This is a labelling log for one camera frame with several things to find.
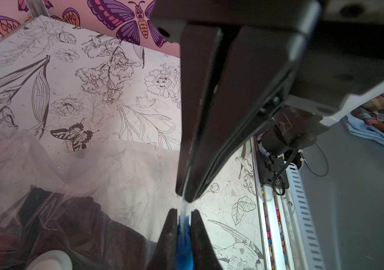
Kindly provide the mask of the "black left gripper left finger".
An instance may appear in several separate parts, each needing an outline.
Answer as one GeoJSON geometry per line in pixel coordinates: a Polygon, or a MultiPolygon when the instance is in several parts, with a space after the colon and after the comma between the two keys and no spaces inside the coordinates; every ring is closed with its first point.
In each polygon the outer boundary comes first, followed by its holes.
{"type": "Polygon", "coordinates": [[[178,215],[176,209],[170,209],[153,256],[146,270],[174,270],[177,246],[178,215]]]}

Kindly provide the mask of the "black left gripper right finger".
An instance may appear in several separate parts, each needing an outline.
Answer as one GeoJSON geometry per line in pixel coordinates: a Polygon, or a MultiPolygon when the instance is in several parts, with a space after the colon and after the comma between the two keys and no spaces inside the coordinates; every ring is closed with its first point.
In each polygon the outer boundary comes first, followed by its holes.
{"type": "Polygon", "coordinates": [[[193,270],[223,270],[205,229],[198,210],[191,213],[191,244],[193,251],[193,270]]]}

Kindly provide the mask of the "clear plastic vacuum bag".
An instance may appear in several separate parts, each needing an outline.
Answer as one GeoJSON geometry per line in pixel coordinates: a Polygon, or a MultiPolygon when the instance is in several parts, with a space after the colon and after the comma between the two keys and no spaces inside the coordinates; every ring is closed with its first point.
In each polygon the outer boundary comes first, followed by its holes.
{"type": "Polygon", "coordinates": [[[110,141],[50,153],[29,132],[0,129],[0,270],[58,250],[74,270],[143,270],[175,192],[179,153],[110,141]]]}

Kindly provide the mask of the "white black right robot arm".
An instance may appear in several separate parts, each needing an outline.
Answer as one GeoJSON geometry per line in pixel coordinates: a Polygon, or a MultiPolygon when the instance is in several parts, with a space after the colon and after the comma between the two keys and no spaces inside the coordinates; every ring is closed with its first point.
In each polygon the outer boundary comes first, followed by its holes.
{"type": "Polygon", "coordinates": [[[332,115],[384,81],[384,1],[157,1],[151,21],[180,45],[190,203],[283,105],[332,115]]]}

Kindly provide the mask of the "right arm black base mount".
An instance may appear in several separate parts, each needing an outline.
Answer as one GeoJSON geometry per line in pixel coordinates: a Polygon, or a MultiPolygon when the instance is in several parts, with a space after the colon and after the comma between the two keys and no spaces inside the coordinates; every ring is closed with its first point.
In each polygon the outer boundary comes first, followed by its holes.
{"type": "Polygon", "coordinates": [[[281,109],[254,136],[259,181],[284,196],[290,184],[286,169],[299,150],[316,143],[318,135],[329,130],[322,116],[300,109],[281,109]]]}

